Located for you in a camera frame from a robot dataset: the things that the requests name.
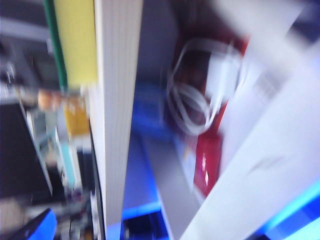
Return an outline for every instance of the red object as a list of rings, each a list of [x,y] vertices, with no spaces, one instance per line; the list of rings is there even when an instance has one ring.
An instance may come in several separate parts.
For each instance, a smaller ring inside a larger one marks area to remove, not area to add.
[[[227,104],[221,107],[211,127],[198,137],[196,145],[193,182],[205,197],[208,196],[219,177],[222,136],[218,134],[218,129],[226,106]]]

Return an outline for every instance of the blue object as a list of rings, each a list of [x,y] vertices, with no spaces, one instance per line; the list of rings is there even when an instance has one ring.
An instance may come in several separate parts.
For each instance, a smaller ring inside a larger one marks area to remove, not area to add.
[[[10,240],[53,240],[57,228],[56,215],[47,209],[14,233]]]
[[[264,224],[257,231],[257,235],[265,234],[271,240],[283,240],[306,228],[311,222],[316,221],[319,217],[320,181],[317,181]],[[320,240],[319,230],[317,236],[318,238],[315,239]]]
[[[301,228],[299,231],[287,237],[285,240],[319,240],[320,217]]]
[[[42,220],[28,240],[53,240],[57,227],[57,219],[52,210]]]

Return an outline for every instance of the black device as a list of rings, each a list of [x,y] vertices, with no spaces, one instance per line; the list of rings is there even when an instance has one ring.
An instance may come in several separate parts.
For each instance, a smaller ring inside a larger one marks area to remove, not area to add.
[[[0,104],[0,199],[48,196],[52,186],[18,102]]]

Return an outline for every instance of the white cable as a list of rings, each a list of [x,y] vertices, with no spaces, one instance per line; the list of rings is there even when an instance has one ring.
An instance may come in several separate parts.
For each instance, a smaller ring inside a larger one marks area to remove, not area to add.
[[[185,83],[175,82],[174,76],[178,71],[180,63],[184,54],[188,51],[204,51],[223,58],[226,60],[232,60],[232,55],[238,55],[239,53],[230,44],[229,46],[224,43],[213,41],[206,38],[194,38],[188,41],[183,47],[178,61],[168,77],[167,83],[167,103],[168,108],[174,118],[176,124],[186,134],[198,136],[207,131],[212,125],[214,118],[219,111],[223,101],[223,91],[226,87],[226,78],[228,73],[227,64],[224,65],[224,69],[221,70],[223,74],[223,81],[219,82],[218,89],[220,93],[214,99],[211,96],[208,103],[204,95],[202,95],[195,87],[187,85]],[[202,124],[195,123],[189,117],[185,105],[203,113],[205,121]]]

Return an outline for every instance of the shelf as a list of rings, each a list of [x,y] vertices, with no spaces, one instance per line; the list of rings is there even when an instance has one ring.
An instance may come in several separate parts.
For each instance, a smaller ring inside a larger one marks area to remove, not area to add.
[[[174,143],[144,136],[142,144],[152,167],[169,238],[178,240],[200,204],[186,181]]]
[[[122,220],[159,212],[157,187],[141,139],[132,133],[125,178]]]

